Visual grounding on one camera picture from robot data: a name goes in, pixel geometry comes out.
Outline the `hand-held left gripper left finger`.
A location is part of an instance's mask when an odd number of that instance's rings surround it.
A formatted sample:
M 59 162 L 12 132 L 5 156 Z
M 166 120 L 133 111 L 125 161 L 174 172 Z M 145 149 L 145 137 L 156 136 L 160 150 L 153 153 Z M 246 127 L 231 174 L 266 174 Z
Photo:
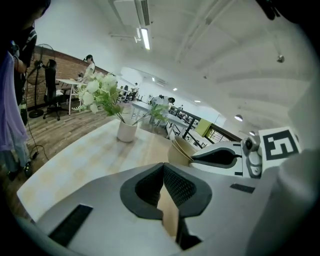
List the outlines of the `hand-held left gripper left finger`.
M 94 179 L 44 213 L 36 226 L 76 253 L 179 253 L 158 209 L 162 163 Z

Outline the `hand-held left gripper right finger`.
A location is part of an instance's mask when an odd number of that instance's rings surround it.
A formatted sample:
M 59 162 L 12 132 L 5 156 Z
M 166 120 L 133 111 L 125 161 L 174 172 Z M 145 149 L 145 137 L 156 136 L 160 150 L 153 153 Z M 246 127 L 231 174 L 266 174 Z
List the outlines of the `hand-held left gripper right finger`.
M 252 179 L 162 165 L 162 179 L 178 208 L 177 241 L 162 251 L 254 251 L 259 240 Z

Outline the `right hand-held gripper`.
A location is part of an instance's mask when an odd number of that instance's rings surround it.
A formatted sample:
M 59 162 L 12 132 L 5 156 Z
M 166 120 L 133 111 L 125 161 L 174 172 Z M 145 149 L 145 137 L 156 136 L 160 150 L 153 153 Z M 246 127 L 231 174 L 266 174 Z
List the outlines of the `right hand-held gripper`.
M 221 141 L 208 145 L 191 156 L 194 161 L 189 167 L 212 174 L 259 179 L 268 168 L 277 167 L 301 152 L 294 131 L 285 126 L 259 130 L 257 135 L 250 135 L 240 143 Z M 228 164 L 202 161 L 216 154 L 219 157 L 240 157 L 233 158 Z

